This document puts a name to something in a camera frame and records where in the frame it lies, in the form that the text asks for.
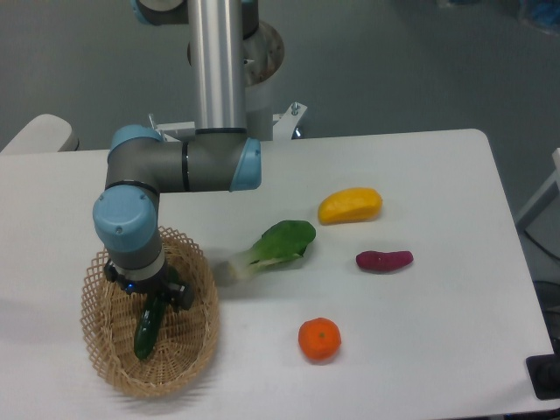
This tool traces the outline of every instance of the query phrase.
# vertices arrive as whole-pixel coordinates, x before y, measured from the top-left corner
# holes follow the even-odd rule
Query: white table
[[[160,224],[212,265],[272,224],[306,219],[317,239],[299,269],[220,289],[220,344],[191,387],[121,396],[90,366],[81,286],[102,248],[91,209],[105,151],[0,157],[2,418],[427,419],[549,410],[525,358],[552,353],[486,137],[476,130],[266,143],[254,192],[162,196]],[[323,227],[319,202],[372,186],[381,217]],[[366,249],[409,249],[412,266],[360,272]],[[326,366],[298,349],[326,317],[342,348]]]

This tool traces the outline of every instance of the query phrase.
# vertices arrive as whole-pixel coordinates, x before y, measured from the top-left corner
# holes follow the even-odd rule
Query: green cucumber
[[[182,284],[179,273],[172,266],[167,270],[167,281]],[[146,299],[134,334],[134,354],[140,361],[147,359],[156,345],[167,305],[168,303],[157,294],[150,294]]]

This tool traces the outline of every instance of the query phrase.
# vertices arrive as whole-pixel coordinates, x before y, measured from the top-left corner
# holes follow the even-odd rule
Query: woven basket
[[[146,296],[127,295],[108,282],[106,250],[87,269],[80,320],[97,374],[128,396],[162,396],[191,381],[210,361],[218,339],[218,293],[199,246],[176,230],[159,229],[167,261],[194,288],[188,311],[167,308],[147,360],[134,355],[134,334]]]

